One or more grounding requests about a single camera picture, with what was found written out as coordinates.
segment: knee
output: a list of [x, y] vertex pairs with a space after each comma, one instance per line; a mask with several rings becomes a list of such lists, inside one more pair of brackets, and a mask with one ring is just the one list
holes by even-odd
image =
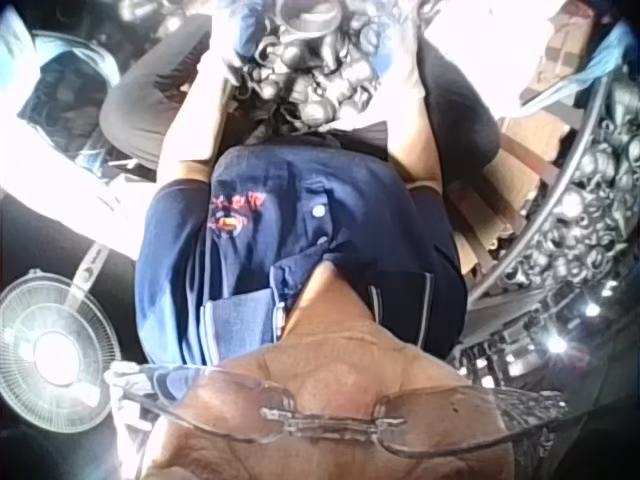
[[100, 128], [105, 137], [123, 152], [130, 153], [125, 134], [134, 122], [135, 110], [127, 85], [119, 84], [107, 94], [100, 109]]

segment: light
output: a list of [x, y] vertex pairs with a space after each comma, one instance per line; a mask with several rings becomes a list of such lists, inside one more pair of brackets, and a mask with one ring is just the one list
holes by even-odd
[[551, 353], [564, 353], [567, 350], [567, 342], [557, 335], [552, 335], [547, 340], [547, 348]]
[[516, 362], [509, 365], [509, 375], [512, 377], [518, 377], [524, 373], [524, 367], [522, 362]]
[[71, 385], [80, 371], [78, 349], [60, 332], [47, 332], [35, 341], [33, 361], [40, 375], [53, 385]]
[[571, 320], [569, 323], [567, 323], [567, 328], [569, 330], [573, 330], [574, 328], [576, 328], [578, 325], [580, 325], [580, 319], [579, 318], [574, 318], [573, 320]]
[[167, 19], [167, 30], [169, 32], [175, 32], [180, 25], [182, 25], [182, 19], [179, 17], [170, 17]]
[[600, 315], [600, 310], [600, 305], [590, 302], [587, 305], [587, 308], [584, 309], [584, 313], [587, 317], [597, 317], [598, 315]]
[[495, 382], [493, 381], [493, 377], [491, 375], [482, 377], [482, 380], [480, 380], [480, 383], [484, 388], [494, 388], [496, 386]]

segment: hand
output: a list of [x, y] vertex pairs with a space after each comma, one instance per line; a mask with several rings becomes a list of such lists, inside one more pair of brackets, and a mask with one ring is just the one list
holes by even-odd
[[360, 115], [338, 120], [326, 130], [353, 130], [389, 120], [403, 105], [413, 106], [425, 95], [418, 72], [418, 2], [397, 0], [393, 11], [380, 18], [380, 48], [372, 61], [380, 78], [380, 86], [371, 103]]
[[265, 0], [213, 0], [203, 11], [211, 15], [209, 50], [202, 56], [199, 72], [225, 69], [239, 85], [239, 68], [252, 57], [266, 33]]

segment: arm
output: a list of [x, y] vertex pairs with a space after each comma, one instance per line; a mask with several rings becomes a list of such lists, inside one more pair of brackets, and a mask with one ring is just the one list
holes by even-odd
[[401, 105], [387, 119], [390, 162], [409, 186], [427, 186], [442, 193], [440, 159], [424, 99], [409, 98]]
[[209, 183], [230, 91], [222, 69], [203, 69], [196, 76], [162, 144], [159, 184], [178, 179]]

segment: fan stand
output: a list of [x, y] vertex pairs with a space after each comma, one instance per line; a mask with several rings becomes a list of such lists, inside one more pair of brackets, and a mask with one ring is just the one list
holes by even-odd
[[71, 290], [65, 301], [65, 307], [73, 311], [78, 309], [96, 281], [108, 256], [109, 248], [101, 243], [96, 242], [89, 248], [82, 262], [80, 262], [73, 280], [71, 280]]

